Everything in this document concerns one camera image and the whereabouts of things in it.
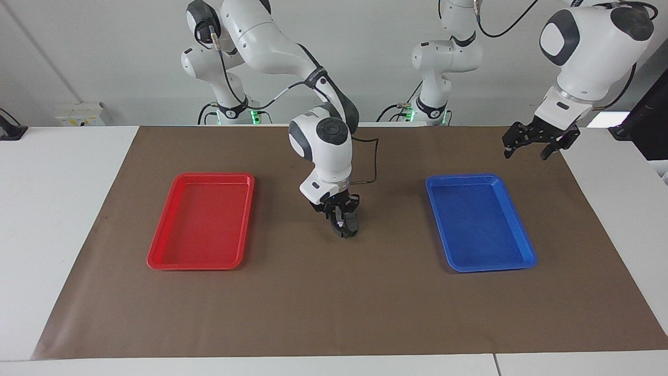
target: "black device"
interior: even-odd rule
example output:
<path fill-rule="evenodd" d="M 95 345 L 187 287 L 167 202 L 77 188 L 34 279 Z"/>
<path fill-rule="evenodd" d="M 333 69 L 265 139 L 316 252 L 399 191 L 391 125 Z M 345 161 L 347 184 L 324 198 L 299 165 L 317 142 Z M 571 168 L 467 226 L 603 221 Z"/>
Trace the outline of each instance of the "black device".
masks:
<path fill-rule="evenodd" d="M 668 159 L 668 70 L 618 126 L 609 128 L 617 140 L 633 141 L 648 161 Z"/>
<path fill-rule="evenodd" d="M 16 125 L 11 124 L 4 116 L 0 114 L 0 128 L 2 128 L 3 132 L 0 132 L 0 141 L 17 141 L 20 140 L 21 137 L 25 134 L 25 131 L 28 130 L 27 126 L 22 126 L 21 123 L 19 123 L 14 116 L 9 114 L 7 111 L 3 110 L 0 108 L 0 112 L 4 112 L 9 116 Z"/>

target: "brown table covering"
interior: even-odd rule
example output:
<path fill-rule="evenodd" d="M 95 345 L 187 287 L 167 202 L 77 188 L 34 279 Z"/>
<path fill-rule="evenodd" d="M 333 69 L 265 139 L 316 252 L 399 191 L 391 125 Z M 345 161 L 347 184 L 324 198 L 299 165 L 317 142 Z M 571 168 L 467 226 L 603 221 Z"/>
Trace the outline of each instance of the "brown table covering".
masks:
<path fill-rule="evenodd" d="M 142 127 L 33 358 L 668 349 L 561 155 L 541 161 L 536 145 L 506 160 L 504 131 L 362 128 L 357 136 L 381 139 L 379 177 L 352 188 L 360 232 L 342 240 L 299 193 L 312 164 L 291 150 L 286 128 Z M 356 143 L 353 178 L 370 178 L 372 166 L 373 145 Z M 172 180 L 189 171 L 257 179 L 238 270 L 146 265 Z M 425 179 L 460 173 L 501 176 L 536 267 L 447 265 Z"/>

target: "wall outlet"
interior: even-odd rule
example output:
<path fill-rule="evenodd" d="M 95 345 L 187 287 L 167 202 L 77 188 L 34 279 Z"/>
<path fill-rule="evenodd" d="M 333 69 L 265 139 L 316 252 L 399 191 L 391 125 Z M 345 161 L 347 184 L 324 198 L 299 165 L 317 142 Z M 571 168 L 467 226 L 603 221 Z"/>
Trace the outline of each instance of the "wall outlet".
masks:
<path fill-rule="evenodd" d="M 111 123 L 100 102 L 59 105 L 55 119 L 61 126 L 105 126 Z"/>

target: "led light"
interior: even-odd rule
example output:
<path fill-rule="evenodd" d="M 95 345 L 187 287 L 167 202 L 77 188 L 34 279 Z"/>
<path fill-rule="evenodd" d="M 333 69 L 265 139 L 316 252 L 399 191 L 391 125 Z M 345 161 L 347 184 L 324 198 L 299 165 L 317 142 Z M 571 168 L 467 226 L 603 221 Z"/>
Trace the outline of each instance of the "led light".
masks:
<path fill-rule="evenodd" d="M 452 119 L 452 111 L 446 110 L 446 114 L 443 116 L 443 121 L 441 125 L 450 125 L 450 119 Z"/>
<path fill-rule="evenodd" d="M 251 110 L 250 113 L 251 113 L 250 117 L 253 120 L 253 124 L 255 124 L 255 125 L 260 124 L 260 122 L 261 122 L 260 114 L 258 114 L 257 111 L 255 111 L 255 110 Z"/>

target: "table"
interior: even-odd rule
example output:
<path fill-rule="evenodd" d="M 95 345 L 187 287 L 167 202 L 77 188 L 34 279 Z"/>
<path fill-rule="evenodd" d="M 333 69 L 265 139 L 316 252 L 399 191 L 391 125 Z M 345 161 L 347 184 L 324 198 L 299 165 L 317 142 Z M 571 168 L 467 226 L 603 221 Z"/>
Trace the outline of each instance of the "table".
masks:
<path fill-rule="evenodd" d="M 668 351 L 27 362 L 137 131 L 32 128 L 0 143 L 0 374 L 663 375 Z M 632 143 L 582 130 L 564 157 L 668 332 L 668 187 Z"/>

